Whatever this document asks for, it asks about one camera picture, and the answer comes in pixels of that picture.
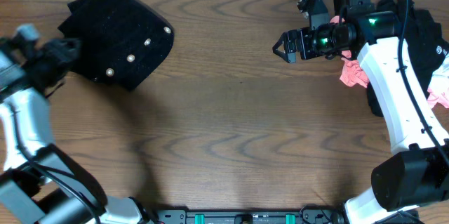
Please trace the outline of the black velvet skirt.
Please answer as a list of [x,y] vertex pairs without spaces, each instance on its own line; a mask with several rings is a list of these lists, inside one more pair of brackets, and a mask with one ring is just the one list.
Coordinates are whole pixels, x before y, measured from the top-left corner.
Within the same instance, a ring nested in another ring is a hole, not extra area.
[[174,27],[140,0],[75,0],[58,27],[81,41],[72,70],[101,84],[136,89],[168,56]]

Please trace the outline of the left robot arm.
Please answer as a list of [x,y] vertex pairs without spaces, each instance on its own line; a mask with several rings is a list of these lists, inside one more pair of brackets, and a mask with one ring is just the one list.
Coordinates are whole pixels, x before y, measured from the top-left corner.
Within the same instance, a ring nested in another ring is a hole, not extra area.
[[78,39],[36,47],[32,24],[1,38],[1,120],[6,160],[1,204],[21,223],[148,223],[132,197],[105,194],[99,182],[55,144],[49,93],[79,57]]

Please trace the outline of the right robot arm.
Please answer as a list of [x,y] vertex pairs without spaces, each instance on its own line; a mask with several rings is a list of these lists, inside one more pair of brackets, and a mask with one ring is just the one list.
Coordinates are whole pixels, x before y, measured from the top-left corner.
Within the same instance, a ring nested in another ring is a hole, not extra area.
[[305,223],[417,223],[415,210],[448,199],[448,132],[428,106],[405,40],[407,17],[371,0],[299,0],[309,26],[284,32],[273,52],[289,63],[345,51],[366,73],[387,124],[392,156],[373,169],[371,186],[340,210],[304,207]]

